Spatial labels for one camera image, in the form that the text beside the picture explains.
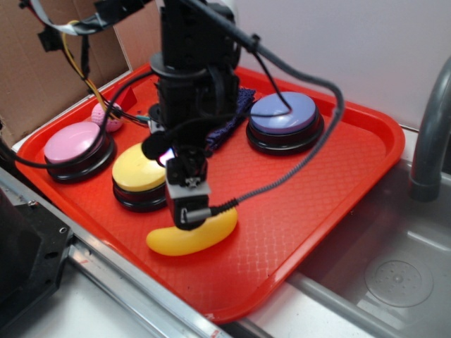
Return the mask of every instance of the faucet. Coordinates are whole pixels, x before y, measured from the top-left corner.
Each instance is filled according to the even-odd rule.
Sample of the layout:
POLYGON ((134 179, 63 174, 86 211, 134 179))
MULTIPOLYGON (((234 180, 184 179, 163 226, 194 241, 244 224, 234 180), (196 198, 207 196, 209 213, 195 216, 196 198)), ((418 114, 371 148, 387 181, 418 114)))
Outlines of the faucet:
POLYGON ((416 141, 409 175, 409 195, 416 201, 437 199, 451 131, 451 57, 435 81, 416 141))

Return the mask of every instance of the blue button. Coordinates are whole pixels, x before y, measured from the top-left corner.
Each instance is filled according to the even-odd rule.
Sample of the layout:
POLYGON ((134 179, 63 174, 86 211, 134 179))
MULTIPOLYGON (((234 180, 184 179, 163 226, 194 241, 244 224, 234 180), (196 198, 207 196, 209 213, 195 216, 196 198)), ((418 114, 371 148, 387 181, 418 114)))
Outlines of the blue button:
POLYGON ((291 106, 292 112, 287 115, 280 115, 288 111, 288 108, 278 95, 265 96, 258 100, 251 109, 251 114, 264 115, 264 117, 251 116, 250 119, 256 129, 266 134, 292 134, 313 122, 316 105, 309 96, 296 92, 283 92, 282 96, 291 106))

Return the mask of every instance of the pink ball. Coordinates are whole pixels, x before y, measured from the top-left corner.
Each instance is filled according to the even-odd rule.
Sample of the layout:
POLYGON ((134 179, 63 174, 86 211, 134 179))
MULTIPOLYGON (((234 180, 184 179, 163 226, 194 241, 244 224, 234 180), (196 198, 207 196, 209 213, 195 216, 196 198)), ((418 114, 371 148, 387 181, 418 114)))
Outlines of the pink ball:
MULTIPOLYGON (((94 122, 96 125, 101 125, 102 121, 104 120, 105 112, 104 109, 101 107, 100 104, 96 104, 94 108, 92 109, 91 113, 91 121, 94 122)), ((106 131, 107 132, 115 132, 117 129, 122 127, 122 120, 117 119, 108 119, 108 122, 106 123, 106 131)))

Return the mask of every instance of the purple cloth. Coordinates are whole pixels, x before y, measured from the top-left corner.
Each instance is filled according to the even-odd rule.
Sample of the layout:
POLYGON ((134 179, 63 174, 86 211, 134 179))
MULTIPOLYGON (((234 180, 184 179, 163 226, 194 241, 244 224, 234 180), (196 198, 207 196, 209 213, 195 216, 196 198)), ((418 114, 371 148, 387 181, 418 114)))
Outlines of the purple cloth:
POLYGON ((206 137, 206 142, 211 150, 219 149, 219 147, 222 146, 230 136, 232 136, 232 133, 246 119, 247 114, 245 113, 254 103, 254 94, 255 90, 253 89, 239 89, 236 115, 224 127, 211 132, 206 137))

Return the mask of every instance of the cardboard box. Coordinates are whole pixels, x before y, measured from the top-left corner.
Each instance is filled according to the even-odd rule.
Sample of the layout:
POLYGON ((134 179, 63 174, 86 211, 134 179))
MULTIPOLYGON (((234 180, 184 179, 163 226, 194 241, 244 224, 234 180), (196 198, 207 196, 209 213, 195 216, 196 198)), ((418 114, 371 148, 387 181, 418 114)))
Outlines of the cardboard box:
MULTIPOLYGON (((95 13, 93 2, 46 0, 42 5, 53 22, 64 24, 95 13)), ((129 65, 137 67, 147 62, 153 50, 159 48, 159 16, 156 5, 149 5, 118 25, 118 35, 110 29, 89 37, 89 77, 96 86, 112 81, 129 70, 129 65), (157 38, 141 44, 143 30, 145 35, 157 38)), ((21 10, 18 1, 0 4, 0 30, 1 134, 11 146, 88 93, 61 51, 44 51, 37 36, 43 30, 42 24, 29 10, 21 10)), ((68 37, 68 44, 80 63, 81 38, 68 37)))

